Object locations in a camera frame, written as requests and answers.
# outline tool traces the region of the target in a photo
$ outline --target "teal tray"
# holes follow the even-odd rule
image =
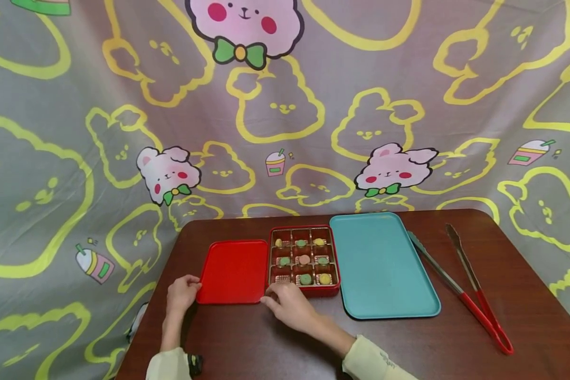
[[[334,234],[344,308],[355,319],[434,317],[441,301],[397,215],[340,215]]]

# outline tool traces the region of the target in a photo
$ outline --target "metal tongs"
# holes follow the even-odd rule
[[[454,292],[456,292],[458,297],[460,297],[460,299],[462,300],[462,303],[465,304],[465,306],[469,309],[469,311],[473,313],[473,315],[477,318],[477,320],[484,326],[484,328],[492,337],[494,342],[498,345],[500,350],[504,352],[506,355],[512,355],[514,352],[513,345],[511,344],[505,332],[500,327],[500,324],[498,323],[496,316],[494,316],[494,313],[492,312],[492,308],[490,308],[490,305],[488,304],[488,300],[486,299],[486,296],[484,295],[481,289],[481,285],[477,280],[477,276],[473,272],[473,267],[471,266],[469,258],[466,256],[464,249],[462,249],[462,244],[460,242],[460,237],[458,236],[458,233],[456,232],[454,227],[452,227],[451,224],[445,225],[445,231],[448,233],[450,240],[452,240],[452,243],[454,244],[454,247],[458,252],[458,257],[460,257],[460,261],[462,261],[462,266],[464,267],[467,276],[469,276],[469,279],[471,281],[471,284],[473,285],[474,292],[477,295],[481,308],[478,307],[478,305],[474,303],[472,299],[470,299],[469,295],[460,287],[460,285],[458,285],[456,281],[454,281],[452,277],[450,277],[448,273],[446,273],[440,267],[440,265],[437,264],[437,261],[433,259],[433,256],[429,255],[424,245],[420,243],[420,240],[418,240],[417,237],[410,231],[408,231],[408,235],[410,236],[412,243],[416,246],[417,252],[420,252],[422,253],[422,255],[424,255],[424,257],[429,261],[429,263],[433,266],[433,268],[437,271],[437,273],[441,277],[443,277],[446,283],[448,283],[448,285],[450,286],[450,288],[452,288]]]

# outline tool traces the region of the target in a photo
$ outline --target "sleeve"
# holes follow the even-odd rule
[[[354,380],[417,380],[362,335],[357,336],[357,341],[344,358],[342,371]]]
[[[148,365],[146,380],[192,380],[184,350],[178,347],[154,355]]]

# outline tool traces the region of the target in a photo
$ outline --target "pink bear face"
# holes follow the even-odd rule
[[[139,153],[137,168],[146,180],[154,203],[161,205],[167,193],[188,195],[189,189],[201,182],[201,171],[188,162],[189,155],[180,147],[168,148],[162,153],[148,147]]]
[[[204,39],[262,43],[273,59],[288,55],[304,32],[297,0],[186,0],[186,9]]]
[[[355,183],[359,189],[388,188],[393,184],[415,186],[431,175],[429,161],[438,153],[433,148],[402,153],[399,144],[386,144],[374,149],[368,165],[355,178]]]

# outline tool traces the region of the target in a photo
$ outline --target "red box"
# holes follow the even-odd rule
[[[324,244],[316,244],[317,239]],[[280,240],[281,247],[277,246],[277,240]],[[309,264],[300,264],[300,258],[304,255],[310,257]],[[289,258],[289,263],[281,264],[284,258]],[[328,263],[320,264],[321,258],[327,259]],[[310,275],[310,285],[300,283],[300,277],[304,274]],[[331,284],[319,283],[322,274],[329,275]],[[340,291],[340,266],[329,225],[285,226],[270,231],[268,285],[279,281],[295,283],[306,297],[337,295]]]
[[[282,247],[276,241],[281,239]],[[324,245],[313,240],[321,239]],[[304,241],[304,246],[296,241]],[[310,263],[300,264],[307,255]],[[289,263],[281,265],[281,258]],[[327,264],[321,264],[321,258]],[[301,276],[310,275],[310,285],[301,284]],[[322,274],[331,284],[319,283]],[[201,274],[200,304],[227,305],[259,303],[266,287],[277,280],[296,283],[306,297],[333,297],[340,291],[340,267],[329,225],[278,227],[265,240],[216,241],[209,247]]]

